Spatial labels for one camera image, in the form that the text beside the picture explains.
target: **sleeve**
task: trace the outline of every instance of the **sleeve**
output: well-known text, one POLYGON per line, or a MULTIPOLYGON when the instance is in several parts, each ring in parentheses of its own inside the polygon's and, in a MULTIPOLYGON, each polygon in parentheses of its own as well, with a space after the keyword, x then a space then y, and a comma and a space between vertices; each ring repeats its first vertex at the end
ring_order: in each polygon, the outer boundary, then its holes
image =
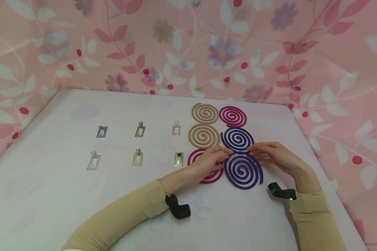
POLYGON ((104 251, 141 221, 164 212, 165 193, 154 180, 110 203, 75 230, 62 250, 104 251))
POLYGON ((296 197, 289 206, 297 225, 300 250, 346 251, 325 193, 297 193, 296 197))

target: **pink floral backdrop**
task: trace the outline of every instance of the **pink floral backdrop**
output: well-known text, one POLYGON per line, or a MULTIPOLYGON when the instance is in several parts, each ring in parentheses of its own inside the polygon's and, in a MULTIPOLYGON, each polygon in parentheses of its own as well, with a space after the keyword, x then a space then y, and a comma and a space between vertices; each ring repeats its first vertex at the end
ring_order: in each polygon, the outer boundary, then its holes
POLYGON ((0 0, 0 155, 61 88, 287 105, 377 250, 377 0, 0 0))

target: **finger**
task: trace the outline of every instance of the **finger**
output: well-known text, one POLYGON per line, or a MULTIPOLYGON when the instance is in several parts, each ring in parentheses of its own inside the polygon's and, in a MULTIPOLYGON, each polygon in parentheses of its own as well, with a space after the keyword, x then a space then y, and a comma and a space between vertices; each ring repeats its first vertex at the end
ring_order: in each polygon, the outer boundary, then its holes
POLYGON ((270 157, 270 155, 268 153, 262 152, 262 153, 256 154, 254 157, 256 159, 262 159, 262 158, 270 157))
POLYGON ((213 153, 213 157, 215 158, 215 162, 221 162, 229 158, 229 155, 224 151, 217 151, 216 153, 213 153))

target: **purple flower pattern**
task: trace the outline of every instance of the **purple flower pattern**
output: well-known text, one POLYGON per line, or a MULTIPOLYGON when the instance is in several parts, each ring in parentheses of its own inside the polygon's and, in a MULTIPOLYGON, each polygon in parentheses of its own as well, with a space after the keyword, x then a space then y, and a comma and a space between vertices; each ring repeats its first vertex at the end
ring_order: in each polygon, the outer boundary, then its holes
POLYGON ((246 102, 258 102, 264 97, 266 91, 264 85, 253 84, 251 87, 244 90, 243 98, 246 102))
POLYGON ((274 11, 274 16, 271 19, 271 24, 273 25, 274 30, 283 31, 286 26, 293 24, 295 21, 295 16, 297 15, 296 3, 289 4, 284 2, 281 8, 278 8, 274 11))
POLYGON ((119 75, 108 75, 108 79, 105 79, 106 89, 111 92, 128 92, 130 89, 126 86, 128 84, 124 77, 119 75))

